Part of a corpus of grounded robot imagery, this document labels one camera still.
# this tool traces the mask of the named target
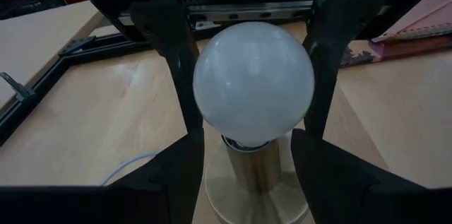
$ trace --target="white cable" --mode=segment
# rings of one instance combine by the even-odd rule
[[[123,162],[119,167],[117,167],[115,170],[113,170],[113,172],[111,172],[105,179],[104,181],[101,183],[102,186],[105,186],[108,181],[110,181],[111,178],[113,178],[113,176],[115,176],[115,174],[117,174],[119,171],[121,171],[123,168],[125,168],[126,166],[130,165],[131,163],[134,163],[138,160],[144,159],[144,158],[152,158],[154,156],[156,156],[159,153],[159,151],[151,151],[148,153],[143,153],[140,154],[138,156],[136,156],[135,158],[132,158],[130,160],[127,160],[125,162]]]

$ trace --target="brass lamp base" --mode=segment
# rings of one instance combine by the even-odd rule
[[[308,204],[295,174],[289,138],[279,138],[255,153],[230,151],[235,150],[222,144],[206,169],[207,196],[220,221],[226,224],[301,223],[308,213]],[[274,175],[262,174],[262,169],[274,172],[275,168],[268,161],[275,157],[272,154],[280,156],[281,168],[277,182],[268,190],[250,189],[249,180],[253,179],[252,177],[274,179]],[[237,168],[237,165],[255,166],[256,170],[237,173],[240,176],[237,179],[234,170],[243,170],[242,167]]]

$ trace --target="light bulb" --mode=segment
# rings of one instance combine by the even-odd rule
[[[240,23],[206,45],[193,88],[211,126],[243,146],[258,146],[303,119],[314,94],[314,71],[301,43],[282,28]]]

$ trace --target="round base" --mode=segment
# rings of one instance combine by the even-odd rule
[[[210,159],[206,168],[206,192],[222,223],[302,222],[308,213],[308,204],[293,167],[290,140],[278,140],[282,174],[279,182],[267,193],[251,193],[237,183],[225,144],[222,144]]]

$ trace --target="white frosted bulb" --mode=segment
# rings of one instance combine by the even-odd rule
[[[302,120],[314,94],[314,72],[306,50],[282,28],[240,23],[204,48],[193,88],[210,125],[244,146],[255,146]]]

